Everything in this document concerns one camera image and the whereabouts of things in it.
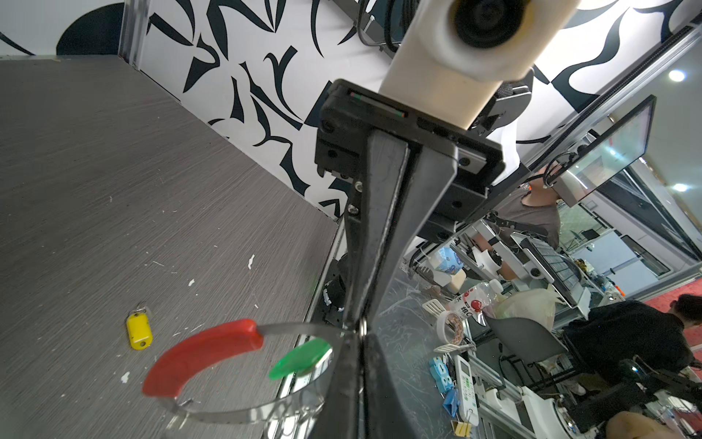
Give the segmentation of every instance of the ceiling light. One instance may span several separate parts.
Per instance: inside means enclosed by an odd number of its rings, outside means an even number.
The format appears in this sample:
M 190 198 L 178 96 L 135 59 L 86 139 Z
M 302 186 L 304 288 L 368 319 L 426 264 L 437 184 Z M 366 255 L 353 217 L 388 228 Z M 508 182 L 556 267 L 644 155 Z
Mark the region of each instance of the ceiling light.
M 681 82 L 685 80 L 685 72 L 682 70 L 671 70 L 670 73 L 668 73 L 668 77 L 672 81 Z

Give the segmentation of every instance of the gray t-shirt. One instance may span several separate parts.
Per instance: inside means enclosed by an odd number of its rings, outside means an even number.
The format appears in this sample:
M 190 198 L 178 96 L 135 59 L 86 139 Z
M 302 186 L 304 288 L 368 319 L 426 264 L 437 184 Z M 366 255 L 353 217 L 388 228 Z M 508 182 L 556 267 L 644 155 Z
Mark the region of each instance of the gray t-shirt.
M 531 207 L 522 204 L 522 198 L 529 194 L 528 189 L 517 189 L 505 198 L 496 208 L 497 216 L 517 223 L 539 225 L 548 232 L 548 243 L 554 249 L 558 247 L 558 232 L 561 228 L 561 218 L 556 206 Z M 504 241 L 509 235 L 500 238 Z

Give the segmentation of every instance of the white remote control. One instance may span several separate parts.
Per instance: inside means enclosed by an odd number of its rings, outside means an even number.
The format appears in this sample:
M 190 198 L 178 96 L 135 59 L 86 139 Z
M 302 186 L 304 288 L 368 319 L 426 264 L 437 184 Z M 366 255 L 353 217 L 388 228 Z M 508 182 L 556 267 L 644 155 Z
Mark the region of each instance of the white remote control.
M 456 390 L 461 401 L 458 413 L 463 422 L 477 426 L 480 422 L 478 406 L 475 402 L 475 389 L 473 388 L 473 375 L 470 365 L 460 355 L 453 356 L 453 365 L 456 368 Z

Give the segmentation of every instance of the gray wood grain table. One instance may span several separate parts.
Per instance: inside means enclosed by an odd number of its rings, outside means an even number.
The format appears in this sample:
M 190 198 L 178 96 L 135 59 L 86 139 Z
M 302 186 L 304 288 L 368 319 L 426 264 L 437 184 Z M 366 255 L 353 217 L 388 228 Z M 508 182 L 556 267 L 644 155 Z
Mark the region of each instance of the gray wood grain table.
M 116 57 L 3 61 L 0 84 L 0 437 L 157 438 L 171 416 L 140 393 L 154 359 L 227 321 L 302 320 L 336 224 Z M 135 351 L 124 320 L 140 301 L 154 342 Z M 185 395 L 265 402 L 292 343 Z

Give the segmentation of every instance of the green plastic piece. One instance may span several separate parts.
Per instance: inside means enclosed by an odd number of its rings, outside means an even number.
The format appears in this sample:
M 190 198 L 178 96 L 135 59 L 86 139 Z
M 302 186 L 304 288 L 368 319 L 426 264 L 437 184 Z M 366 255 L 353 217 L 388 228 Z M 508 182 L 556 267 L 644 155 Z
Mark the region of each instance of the green plastic piece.
M 331 350 L 324 339 L 312 339 L 288 352 L 268 374 L 271 380 L 312 369 Z

